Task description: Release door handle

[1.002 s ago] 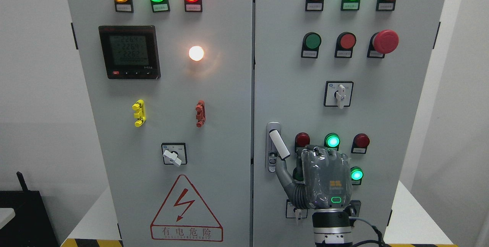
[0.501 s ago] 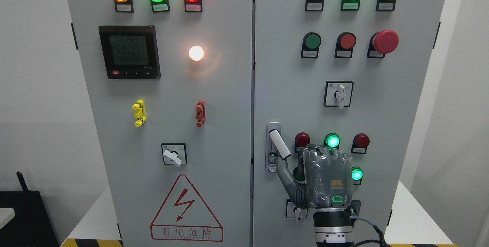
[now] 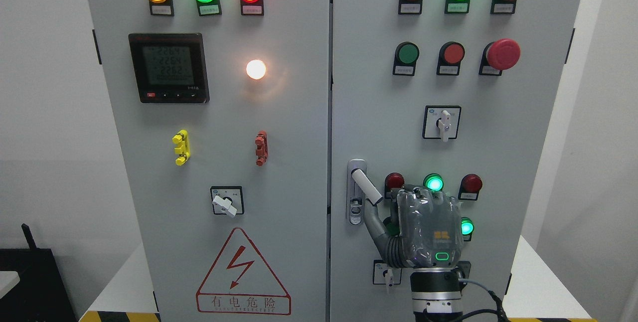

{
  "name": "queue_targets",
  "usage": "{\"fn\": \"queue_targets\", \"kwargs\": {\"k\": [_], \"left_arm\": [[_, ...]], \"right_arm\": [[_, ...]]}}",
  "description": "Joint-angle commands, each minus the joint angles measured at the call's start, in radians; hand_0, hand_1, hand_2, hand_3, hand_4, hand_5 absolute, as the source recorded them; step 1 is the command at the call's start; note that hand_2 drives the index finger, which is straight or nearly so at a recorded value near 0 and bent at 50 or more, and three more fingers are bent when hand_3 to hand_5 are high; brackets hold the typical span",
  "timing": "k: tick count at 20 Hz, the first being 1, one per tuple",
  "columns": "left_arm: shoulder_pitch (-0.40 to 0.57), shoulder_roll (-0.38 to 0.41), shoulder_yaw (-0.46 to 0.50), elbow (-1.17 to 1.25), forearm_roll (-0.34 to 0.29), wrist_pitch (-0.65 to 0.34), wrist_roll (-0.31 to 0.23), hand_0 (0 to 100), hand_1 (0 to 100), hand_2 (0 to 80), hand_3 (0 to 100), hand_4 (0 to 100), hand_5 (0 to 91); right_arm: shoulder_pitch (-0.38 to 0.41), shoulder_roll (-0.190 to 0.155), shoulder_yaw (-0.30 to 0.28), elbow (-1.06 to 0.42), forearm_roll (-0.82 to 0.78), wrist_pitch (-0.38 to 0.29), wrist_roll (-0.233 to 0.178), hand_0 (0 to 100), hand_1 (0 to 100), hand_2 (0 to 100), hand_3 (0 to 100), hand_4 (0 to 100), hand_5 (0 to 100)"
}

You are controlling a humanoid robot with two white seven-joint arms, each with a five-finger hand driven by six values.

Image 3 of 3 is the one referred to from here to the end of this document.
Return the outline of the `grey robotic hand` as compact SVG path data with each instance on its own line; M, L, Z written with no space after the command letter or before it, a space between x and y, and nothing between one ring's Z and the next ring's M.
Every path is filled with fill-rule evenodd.
M455 268L464 244L458 200L418 185L396 192L399 236L390 236L372 202L364 203L365 226L383 261L392 268Z

